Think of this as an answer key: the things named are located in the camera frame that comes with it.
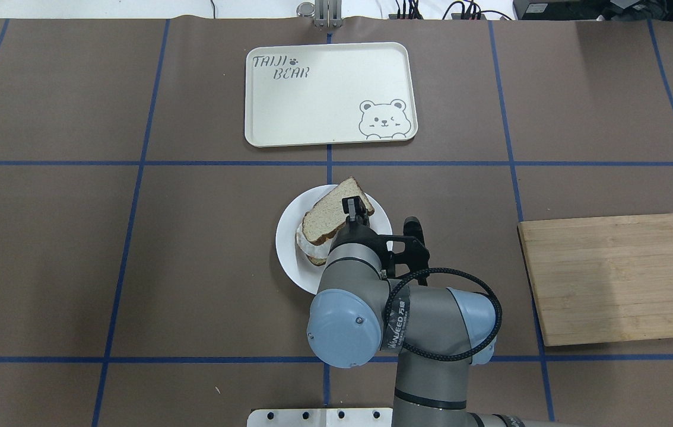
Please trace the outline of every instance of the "sandwich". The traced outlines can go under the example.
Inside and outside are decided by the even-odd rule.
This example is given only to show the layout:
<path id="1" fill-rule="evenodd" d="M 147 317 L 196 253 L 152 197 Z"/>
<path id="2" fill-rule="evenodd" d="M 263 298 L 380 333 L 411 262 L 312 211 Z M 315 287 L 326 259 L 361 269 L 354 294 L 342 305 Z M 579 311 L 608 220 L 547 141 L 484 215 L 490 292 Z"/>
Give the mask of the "sandwich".
<path id="1" fill-rule="evenodd" d="M 295 233 L 295 240 L 313 265 L 326 264 L 331 240 L 344 227 L 347 218 L 342 208 L 342 199 L 354 196 L 360 196 L 369 211 L 369 216 L 374 214 L 374 206 L 366 197 L 366 193 L 360 189 L 358 181 L 350 176 L 315 203 L 302 218 Z"/>

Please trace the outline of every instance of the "bear face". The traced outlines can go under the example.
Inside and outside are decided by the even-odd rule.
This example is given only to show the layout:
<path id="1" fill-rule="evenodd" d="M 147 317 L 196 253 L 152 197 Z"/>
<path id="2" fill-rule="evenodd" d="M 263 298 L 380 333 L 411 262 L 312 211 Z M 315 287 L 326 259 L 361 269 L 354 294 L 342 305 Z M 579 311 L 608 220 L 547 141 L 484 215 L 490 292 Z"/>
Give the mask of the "bear face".
<path id="1" fill-rule="evenodd" d="M 405 106 L 402 100 L 394 100 L 388 104 L 361 102 L 363 118 L 359 125 L 360 132 L 366 139 L 390 139 L 407 135 L 411 124 L 405 116 Z"/>

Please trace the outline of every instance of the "round plate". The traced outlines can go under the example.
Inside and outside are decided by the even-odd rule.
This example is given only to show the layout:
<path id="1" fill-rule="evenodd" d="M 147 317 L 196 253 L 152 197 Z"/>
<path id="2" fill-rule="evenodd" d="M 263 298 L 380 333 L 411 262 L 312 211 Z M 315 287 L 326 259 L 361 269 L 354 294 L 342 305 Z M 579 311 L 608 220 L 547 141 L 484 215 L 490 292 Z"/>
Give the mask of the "round plate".
<path id="1" fill-rule="evenodd" d="M 330 184 L 315 187 L 297 196 L 281 214 L 279 225 L 276 227 L 276 253 L 279 256 L 281 267 L 287 272 L 291 281 L 313 295 L 318 292 L 320 276 L 326 266 L 316 267 L 307 260 L 306 255 L 297 247 L 295 232 L 307 211 L 336 186 L 336 184 Z M 374 205 L 374 214 L 370 219 L 372 230 L 379 234 L 392 234 L 392 226 L 382 206 L 370 195 L 366 194 L 366 196 Z M 386 243 L 386 248 L 392 249 L 391 241 Z"/>

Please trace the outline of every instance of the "wooden cutting board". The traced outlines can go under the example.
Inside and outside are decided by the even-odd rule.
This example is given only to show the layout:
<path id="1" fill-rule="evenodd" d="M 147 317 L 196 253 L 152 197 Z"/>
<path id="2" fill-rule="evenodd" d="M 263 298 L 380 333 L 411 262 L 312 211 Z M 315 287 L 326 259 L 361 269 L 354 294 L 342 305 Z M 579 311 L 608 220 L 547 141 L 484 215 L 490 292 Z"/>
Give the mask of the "wooden cutting board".
<path id="1" fill-rule="evenodd" d="M 546 346 L 673 337 L 673 213 L 525 221 Z"/>

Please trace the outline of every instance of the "bear ear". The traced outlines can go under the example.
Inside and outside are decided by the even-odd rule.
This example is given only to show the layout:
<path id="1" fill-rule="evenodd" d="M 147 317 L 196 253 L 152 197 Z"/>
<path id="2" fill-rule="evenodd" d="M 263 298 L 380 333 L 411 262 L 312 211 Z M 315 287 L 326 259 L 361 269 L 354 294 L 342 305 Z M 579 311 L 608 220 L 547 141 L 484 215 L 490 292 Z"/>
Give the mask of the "bear ear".
<path id="1" fill-rule="evenodd" d="M 397 108 L 401 109 L 402 111 L 405 111 L 405 101 L 404 100 L 394 100 L 390 103 L 393 106 L 396 106 Z"/>
<path id="2" fill-rule="evenodd" d="M 360 103 L 360 111 L 368 111 L 369 108 L 371 108 L 372 106 L 375 106 L 375 105 L 376 104 L 374 104 L 373 101 L 363 101 L 363 102 Z"/>

